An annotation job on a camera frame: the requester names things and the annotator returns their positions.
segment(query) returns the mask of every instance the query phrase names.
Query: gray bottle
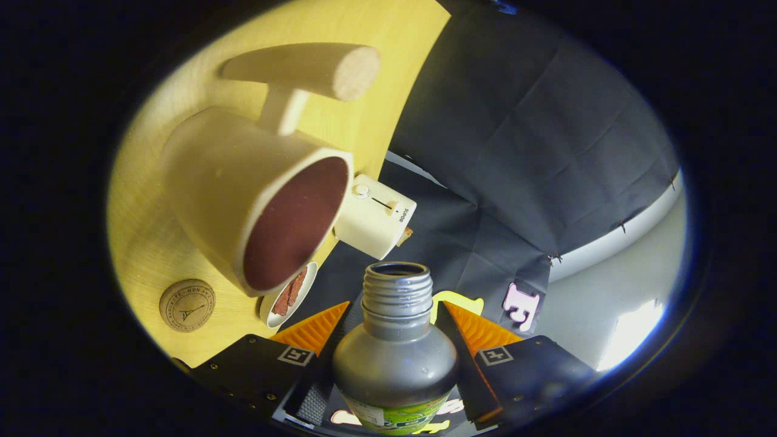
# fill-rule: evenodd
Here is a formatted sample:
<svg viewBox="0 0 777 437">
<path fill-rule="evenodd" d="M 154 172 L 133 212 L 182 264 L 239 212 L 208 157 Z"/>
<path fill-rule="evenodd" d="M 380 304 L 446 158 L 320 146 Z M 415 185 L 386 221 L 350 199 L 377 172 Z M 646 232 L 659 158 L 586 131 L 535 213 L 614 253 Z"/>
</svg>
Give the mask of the gray bottle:
<svg viewBox="0 0 777 437">
<path fill-rule="evenodd" d="M 367 267 L 364 322 L 334 353 L 335 383 L 365 428 L 401 435 L 424 427 L 455 385 L 456 350 L 429 323 L 432 279 L 421 264 Z"/>
</svg>

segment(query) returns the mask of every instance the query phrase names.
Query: food on plate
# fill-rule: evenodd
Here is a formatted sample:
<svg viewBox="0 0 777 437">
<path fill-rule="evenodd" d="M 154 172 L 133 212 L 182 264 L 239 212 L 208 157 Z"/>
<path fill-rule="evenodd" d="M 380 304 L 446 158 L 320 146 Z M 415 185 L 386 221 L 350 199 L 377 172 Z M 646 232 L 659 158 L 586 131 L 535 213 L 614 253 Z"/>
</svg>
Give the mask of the food on plate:
<svg viewBox="0 0 777 437">
<path fill-rule="evenodd" d="M 273 305 L 273 309 L 271 310 L 273 313 L 277 314 L 278 316 L 286 315 L 289 308 L 293 306 L 295 302 L 297 302 L 299 289 L 302 288 L 302 282 L 305 280 L 305 275 L 307 273 L 308 268 L 305 267 L 296 278 L 292 279 L 291 282 L 286 285 L 284 290 L 280 293 L 280 296 L 278 296 L 278 300 L 275 302 L 275 305 Z"/>
</svg>

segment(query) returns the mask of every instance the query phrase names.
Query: eiffel tower logo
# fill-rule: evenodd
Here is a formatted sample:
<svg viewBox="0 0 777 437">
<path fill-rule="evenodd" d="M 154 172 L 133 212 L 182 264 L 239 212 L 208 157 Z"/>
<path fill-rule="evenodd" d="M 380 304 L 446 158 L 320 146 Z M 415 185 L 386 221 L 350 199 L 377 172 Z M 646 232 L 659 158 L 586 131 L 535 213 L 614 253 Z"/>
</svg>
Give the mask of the eiffel tower logo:
<svg viewBox="0 0 777 437">
<path fill-rule="evenodd" d="M 187 310 L 187 311 L 182 311 L 182 310 L 180 310 L 180 309 L 179 309 L 179 313 L 181 313 L 181 315 L 183 316 L 183 321 L 185 322 L 185 321 L 186 321 L 186 318 L 187 318 L 187 317 L 188 317 L 188 316 L 189 316 L 191 313 L 193 313 L 193 312 L 197 311 L 198 309 L 202 308 L 203 306 L 205 306 L 205 305 L 200 305 L 200 306 L 198 306 L 198 307 L 197 307 L 197 308 L 195 308 L 195 309 L 189 309 L 189 310 Z"/>
</svg>

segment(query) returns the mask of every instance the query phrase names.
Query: wooden coaster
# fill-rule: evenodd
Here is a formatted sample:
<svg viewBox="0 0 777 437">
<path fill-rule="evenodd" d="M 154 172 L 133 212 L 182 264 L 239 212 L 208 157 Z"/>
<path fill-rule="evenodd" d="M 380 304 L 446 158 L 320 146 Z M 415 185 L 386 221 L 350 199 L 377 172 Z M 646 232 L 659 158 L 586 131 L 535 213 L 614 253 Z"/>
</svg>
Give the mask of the wooden coaster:
<svg viewBox="0 0 777 437">
<path fill-rule="evenodd" d="M 170 285 L 159 299 L 159 314 L 172 329 L 191 332 L 211 318 L 216 296 L 213 289 L 198 279 Z"/>
</svg>

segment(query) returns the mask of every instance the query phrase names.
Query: bottle neck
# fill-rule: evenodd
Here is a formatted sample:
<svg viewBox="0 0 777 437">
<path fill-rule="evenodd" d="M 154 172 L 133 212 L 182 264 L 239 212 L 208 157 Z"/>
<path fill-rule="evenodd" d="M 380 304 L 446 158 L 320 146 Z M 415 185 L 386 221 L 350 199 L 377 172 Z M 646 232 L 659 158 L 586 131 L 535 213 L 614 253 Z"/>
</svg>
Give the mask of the bottle neck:
<svg viewBox="0 0 777 437">
<path fill-rule="evenodd" d="M 382 262 L 364 274 L 364 329 L 389 341 L 411 341 L 429 332 L 432 279 L 421 264 Z"/>
<path fill-rule="evenodd" d="M 430 311 L 415 317 L 386 317 L 364 311 L 364 329 L 373 337 L 388 341 L 412 341 L 429 332 Z"/>
</svg>

